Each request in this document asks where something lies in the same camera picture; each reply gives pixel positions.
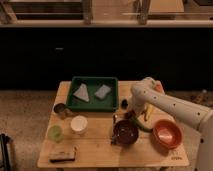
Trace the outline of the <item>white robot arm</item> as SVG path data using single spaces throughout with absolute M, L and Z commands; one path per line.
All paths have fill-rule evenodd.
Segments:
M 160 93 L 157 81 L 146 77 L 131 86 L 130 109 L 140 114 L 149 103 L 176 117 L 201 135 L 195 164 L 196 171 L 213 171 L 213 109 Z

